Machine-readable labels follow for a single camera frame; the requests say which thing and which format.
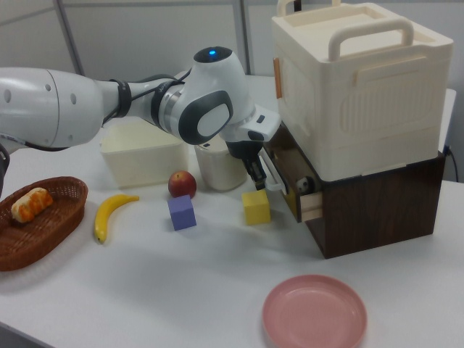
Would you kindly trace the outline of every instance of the yellow cube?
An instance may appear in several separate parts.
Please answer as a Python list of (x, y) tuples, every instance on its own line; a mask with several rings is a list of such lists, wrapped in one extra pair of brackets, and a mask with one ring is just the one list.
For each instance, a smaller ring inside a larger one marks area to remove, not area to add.
[(241, 194), (247, 225), (270, 222), (270, 208), (266, 190)]

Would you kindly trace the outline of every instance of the white drawer unit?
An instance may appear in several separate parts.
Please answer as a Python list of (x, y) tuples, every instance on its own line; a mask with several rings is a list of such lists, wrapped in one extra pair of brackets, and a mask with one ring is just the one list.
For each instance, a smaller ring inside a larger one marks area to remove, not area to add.
[(279, 113), (324, 181), (437, 156), (453, 42), (375, 4), (273, 18)]

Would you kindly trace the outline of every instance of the banana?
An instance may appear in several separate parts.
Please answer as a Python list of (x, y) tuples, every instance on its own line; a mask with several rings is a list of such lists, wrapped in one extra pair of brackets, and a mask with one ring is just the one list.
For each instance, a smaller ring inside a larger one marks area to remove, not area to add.
[(108, 219), (112, 212), (120, 206), (138, 201), (138, 196), (129, 196), (127, 194), (116, 194), (105, 199), (98, 210), (96, 211), (94, 235), (97, 241), (104, 243), (107, 240), (108, 234)]

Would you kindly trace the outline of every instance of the purple cube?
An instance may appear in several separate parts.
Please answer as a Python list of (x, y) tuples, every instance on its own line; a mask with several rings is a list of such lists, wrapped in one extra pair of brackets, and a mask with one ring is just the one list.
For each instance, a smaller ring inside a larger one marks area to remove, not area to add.
[(190, 196), (180, 196), (167, 201), (174, 230), (182, 230), (196, 225), (194, 206)]

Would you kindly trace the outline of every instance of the wicker basket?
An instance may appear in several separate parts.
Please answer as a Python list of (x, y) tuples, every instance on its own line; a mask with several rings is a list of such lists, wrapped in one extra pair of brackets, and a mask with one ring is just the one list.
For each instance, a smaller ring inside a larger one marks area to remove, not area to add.
[[(53, 204), (29, 223), (12, 217), (12, 205), (31, 189), (42, 187)], [(73, 177), (50, 178), (14, 192), (0, 202), (0, 271), (17, 270), (41, 259), (78, 227), (88, 188)]]

